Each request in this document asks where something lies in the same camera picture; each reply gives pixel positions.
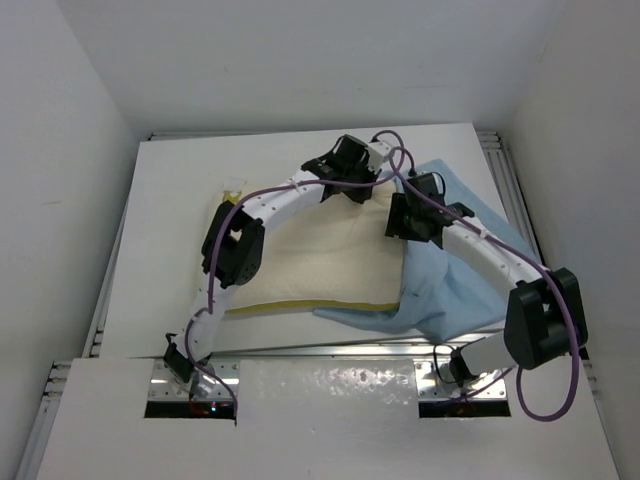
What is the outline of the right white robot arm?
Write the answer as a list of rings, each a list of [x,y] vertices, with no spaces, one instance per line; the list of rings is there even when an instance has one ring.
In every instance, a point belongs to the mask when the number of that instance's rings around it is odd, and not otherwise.
[[[567,268],[549,270],[492,234],[466,205],[445,205],[435,174],[412,174],[391,197],[386,236],[432,243],[479,274],[506,303],[501,332],[455,349],[446,365],[462,387],[480,374],[511,366],[533,370],[588,339],[579,281]]]

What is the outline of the cream pillow with yellow edge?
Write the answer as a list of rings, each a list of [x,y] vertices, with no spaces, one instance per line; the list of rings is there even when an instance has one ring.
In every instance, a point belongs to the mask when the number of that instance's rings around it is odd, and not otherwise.
[[[398,307],[404,242],[385,235],[395,192],[387,182],[363,204],[336,195],[277,226],[266,236],[256,276],[234,294],[228,312]]]

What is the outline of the light blue pillowcase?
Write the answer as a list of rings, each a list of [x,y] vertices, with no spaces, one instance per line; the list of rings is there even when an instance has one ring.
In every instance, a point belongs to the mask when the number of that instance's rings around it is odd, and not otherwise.
[[[448,204],[463,203],[492,235],[532,259],[539,258],[517,230],[469,189],[443,160],[420,164],[418,170],[441,174]],[[438,342],[497,323],[505,313],[505,301],[475,270],[434,244],[421,242],[409,242],[406,246],[398,308],[313,311],[316,317],[359,330],[385,335],[417,330]]]

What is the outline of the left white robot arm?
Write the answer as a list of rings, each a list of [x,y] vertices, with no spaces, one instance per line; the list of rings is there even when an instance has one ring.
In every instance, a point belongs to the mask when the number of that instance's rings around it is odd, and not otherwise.
[[[191,382],[203,371],[231,299],[262,263],[267,235],[300,211],[343,194],[362,204],[372,197],[391,146],[341,136],[324,155],[304,162],[282,184],[222,202],[201,247],[202,272],[193,314],[180,334],[167,334],[163,361],[176,380]]]

